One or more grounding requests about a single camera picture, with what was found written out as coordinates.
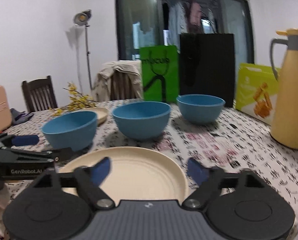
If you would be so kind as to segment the black paper bag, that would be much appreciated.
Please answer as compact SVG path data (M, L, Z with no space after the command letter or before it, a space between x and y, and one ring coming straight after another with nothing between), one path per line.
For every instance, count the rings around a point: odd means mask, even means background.
M234 93L234 35L180 35L179 94L217 96L231 108Z

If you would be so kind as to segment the green snack box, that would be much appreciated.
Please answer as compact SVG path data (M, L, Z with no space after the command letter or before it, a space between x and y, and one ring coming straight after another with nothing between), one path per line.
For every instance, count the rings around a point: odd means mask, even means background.
M272 123L278 81L269 66L241 63L238 69L235 108L268 125Z

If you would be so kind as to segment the near blue bowl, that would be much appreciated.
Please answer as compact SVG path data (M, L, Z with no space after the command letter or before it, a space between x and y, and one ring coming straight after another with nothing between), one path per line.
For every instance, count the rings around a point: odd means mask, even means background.
M74 152L90 146L96 135L97 114L92 111L67 113L46 122L41 131L52 148Z

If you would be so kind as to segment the large cream plate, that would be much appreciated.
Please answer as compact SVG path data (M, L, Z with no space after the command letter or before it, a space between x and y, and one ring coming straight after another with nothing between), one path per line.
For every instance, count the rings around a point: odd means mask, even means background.
M185 173L170 157L141 147L111 147L84 154L59 169L72 172L93 166L105 157L110 173L100 188L116 203L120 200L170 200L182 203L189 195Z

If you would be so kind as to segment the green mucun paper bag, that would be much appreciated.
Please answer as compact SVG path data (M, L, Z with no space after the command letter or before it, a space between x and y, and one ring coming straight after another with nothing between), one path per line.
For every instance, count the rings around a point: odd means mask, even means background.
M144 100L175 103L179 95L177 47L142 47L140 60Z

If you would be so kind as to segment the middle blue bowl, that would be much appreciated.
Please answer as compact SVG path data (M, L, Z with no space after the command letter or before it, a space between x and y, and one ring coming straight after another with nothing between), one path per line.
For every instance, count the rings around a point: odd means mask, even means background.
M171 107L164 102L133 102L115 108L112 116L119 131L134 140L160 136L167 126Z

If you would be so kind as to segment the yellow flower branch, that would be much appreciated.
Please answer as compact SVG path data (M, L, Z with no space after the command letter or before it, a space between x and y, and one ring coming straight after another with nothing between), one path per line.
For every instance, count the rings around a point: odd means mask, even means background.
M97 107L96 101L91 96L79 92L73 82L69 82L64 90L69 93L69 104L62 107L49 108L52 116L61 116L65 113Z

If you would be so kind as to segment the calligraphy print tablecloth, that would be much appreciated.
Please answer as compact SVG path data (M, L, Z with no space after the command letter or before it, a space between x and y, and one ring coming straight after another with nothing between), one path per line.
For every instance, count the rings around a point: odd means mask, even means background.
M112 116L99 126L91 150L108 147L143 147L167 155L186 168L191 157L206 167L227 172L253 170L289 202L296 219L291 233L298 239L298 151L275 142L269 126L233 108L225 108L213 124L197 126L186 121L172 105L169 123L161 137L136 141L125 137Z

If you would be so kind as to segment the studio lamp on stand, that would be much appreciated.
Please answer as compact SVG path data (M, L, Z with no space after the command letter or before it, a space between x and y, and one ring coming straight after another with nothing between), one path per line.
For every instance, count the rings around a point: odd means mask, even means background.
M89 50L89 41L88 41L88 28L90 27L89 21L92 18L92 10L84 10L82 12L77 13L73 18L73 23L77 27L84 27L85 34L85 54L86 54L86 64L88 71L88 80L89 87L92 90L92 77L91 77L91 69L90 69L90 50Z

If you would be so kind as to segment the dark framed window door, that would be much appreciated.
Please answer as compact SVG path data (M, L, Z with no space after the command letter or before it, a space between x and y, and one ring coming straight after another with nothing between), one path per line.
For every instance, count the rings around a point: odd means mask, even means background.
M140 48L180 46L182 34L233 34L237 65L254 62L248 0L116 0L118 58L138 60Z

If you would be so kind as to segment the far blue bowl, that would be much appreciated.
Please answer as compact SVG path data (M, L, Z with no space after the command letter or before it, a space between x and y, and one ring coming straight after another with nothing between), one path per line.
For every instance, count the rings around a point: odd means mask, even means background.
M225 106L222 98L212 95L178 95L177 104L183 118L194 124L214 122Z

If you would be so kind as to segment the chair with beige jacket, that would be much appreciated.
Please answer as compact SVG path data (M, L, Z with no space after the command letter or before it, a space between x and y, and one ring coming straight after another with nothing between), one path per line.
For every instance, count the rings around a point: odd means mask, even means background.
M131 80L134 73L114 69L111 76L110 100L135 99L136 94Z

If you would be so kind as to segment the dark wooden chair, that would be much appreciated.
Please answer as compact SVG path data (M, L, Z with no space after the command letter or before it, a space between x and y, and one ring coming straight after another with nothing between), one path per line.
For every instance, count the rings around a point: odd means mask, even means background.
M29 113L58 107L50 75L44 79L23 81L21 88Z

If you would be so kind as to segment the grey purple cloth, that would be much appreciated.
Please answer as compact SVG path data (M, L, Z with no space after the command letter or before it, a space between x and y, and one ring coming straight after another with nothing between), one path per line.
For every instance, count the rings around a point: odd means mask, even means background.
M12 121L11 121L12 126L28 122L34 116L34 113L27 113L25 111L19 112L14 108L10 109L10 113L12 117Z

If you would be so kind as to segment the beige jacket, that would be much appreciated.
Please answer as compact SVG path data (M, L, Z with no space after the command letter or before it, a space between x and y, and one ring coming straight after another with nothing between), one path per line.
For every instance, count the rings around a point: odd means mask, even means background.
M97 102L142 99L141 61L112 61L97 73L92 97Z

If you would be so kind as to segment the yellow thermos jug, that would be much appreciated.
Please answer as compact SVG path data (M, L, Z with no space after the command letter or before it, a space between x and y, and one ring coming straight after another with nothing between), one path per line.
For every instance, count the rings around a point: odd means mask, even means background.
M276 33L288 38L275 38L270 44L270 62L278 81L276 109L270 134L280 144L298 150L298 29L291 28ZM280 71L274 65L275 44L287 46Z

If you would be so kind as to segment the blue bowl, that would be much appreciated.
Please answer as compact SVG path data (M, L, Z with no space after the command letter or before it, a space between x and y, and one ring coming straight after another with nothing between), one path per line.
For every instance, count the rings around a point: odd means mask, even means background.
M214 122L225 106L222 98L212 95L178 95L177 104L183 118L194 124Z
M160 136L167 126L171 107L164 102L133 102L115 108L112 116L119 131L134 140Z
M97 114L92 111L67 113L46 122L41 131L52 148L74 152L90 146L96 135Z

